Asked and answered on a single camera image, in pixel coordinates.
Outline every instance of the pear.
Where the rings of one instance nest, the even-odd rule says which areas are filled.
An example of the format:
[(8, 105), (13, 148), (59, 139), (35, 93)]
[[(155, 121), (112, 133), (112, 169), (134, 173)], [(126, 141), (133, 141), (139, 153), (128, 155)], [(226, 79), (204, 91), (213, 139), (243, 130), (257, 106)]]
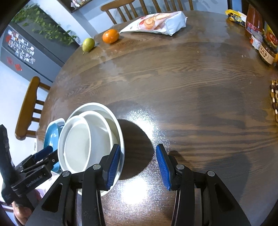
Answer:
[(86, 38), (82, 45), (83, 54), (89, 52), (95, 46), (95, 41), (92, 38)]

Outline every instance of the large white bowl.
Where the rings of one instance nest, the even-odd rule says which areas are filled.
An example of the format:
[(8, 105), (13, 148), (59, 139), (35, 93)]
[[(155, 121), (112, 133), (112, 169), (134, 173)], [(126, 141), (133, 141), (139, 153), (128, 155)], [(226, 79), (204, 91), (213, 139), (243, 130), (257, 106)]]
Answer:
[(91, 131), (92, 149), (86, 169), (100, 162), (101, 158), (109, 155), (114, 144), (118, 144), (115, 135), (105, 120), (98, 112), (86, 111), (81, 113)]
[[(118, 144), (121, 146), (120, 162), (119, 162), (119, 166), (118, 166), (118, 170), (117, 170), (117, 174), (116, 174), (114, 183), (110, 188), (110, 190), (111, 190), (115, 186), (116, 182), (119, 180), (119, 177), (120, 177), (122, 169), (123, 169), (124, 160), (125, 160), (125, 143), (123, 140), (123, 133), (122, 133), (120, 124), (119, 124), (117, 118), (115, 117), (115, 115), (112, 113), (112, 111), (100, 103), (87, 103), (87, 104), (80, 106), (70, 115), (68, 120), (70, 118), (72, 118), (73, 116), (80, 115), (81, 113), (86, 112), (86, 111), (95, 111), (95, 112), (100, 113), (106, 119), (106, 121), (109, 124), (109, 127), (111, 129), (111, 132), (115, 135), (115, 137), (118, 141)], [(109, 191), (101, 191), (101, 196), (107, 194)]]
[(67, 120), (58, 142), (58, 159), (63, 171), (77, 173), (86, 169), (92, 148), (90, 134), (83, 117), (74, 116)]

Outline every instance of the wooden table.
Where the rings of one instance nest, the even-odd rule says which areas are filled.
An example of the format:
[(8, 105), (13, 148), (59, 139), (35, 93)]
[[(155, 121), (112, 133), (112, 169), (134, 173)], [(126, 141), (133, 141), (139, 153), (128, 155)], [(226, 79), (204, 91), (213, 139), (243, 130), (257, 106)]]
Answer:
[(107, 225), (170, 225), (175, 192), (163, 186), (158, 143), (191, 170), (215, 171), (252, 226), (278, 198), (278, 127), (269, 96), (277, 70), (227, 16), (184, 13), (187, 27), (172, 37), (122, 33), (108, 45), (97, 35), (90, 53), (78, 48), (69, 58), (45, 101), (39, 147), (51, 121), (85, 103), (105, 104), (119, 119), (126, 158), (102, 198)]

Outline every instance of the green plant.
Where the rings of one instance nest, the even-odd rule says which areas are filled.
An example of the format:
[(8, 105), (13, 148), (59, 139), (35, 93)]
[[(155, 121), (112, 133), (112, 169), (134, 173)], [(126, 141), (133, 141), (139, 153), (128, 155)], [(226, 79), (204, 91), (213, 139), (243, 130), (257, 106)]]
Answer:
[(20, 23), (25, 22), (22, 26), (28, 26), (30, 23), (36, 23), (40, 25), (41, 29), (36, 30), (35, 28), (32, 29), (33, 32), (39, 33), (44, 35), (47, 39), (58, 39), (59, 41), (70, 45), (74, 42), (74, 39), (77, 38), (76, 35), (69, 35), (71, 30), (66, 32), (62, 32), (62, 29), (59, 28), (61, 25), (48, 23), (46, 21), (47, 15), (39, 8), (38, 5), (32, 4), (27, 5), (22, 8), (17, 15), (12, 19), (12, 22)]

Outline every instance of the gray refrigerator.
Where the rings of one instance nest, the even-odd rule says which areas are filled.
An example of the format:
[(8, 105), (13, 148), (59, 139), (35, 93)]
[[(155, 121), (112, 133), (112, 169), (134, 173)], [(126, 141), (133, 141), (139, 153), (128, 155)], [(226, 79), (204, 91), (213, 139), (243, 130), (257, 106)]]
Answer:
[(42, 83), (52, 86), (62, 66), (79, 45), (46, 39), (32, 32), (32, 28), (10, 22), (3, 34), (0, 61), (29, 81), (38, 76)]

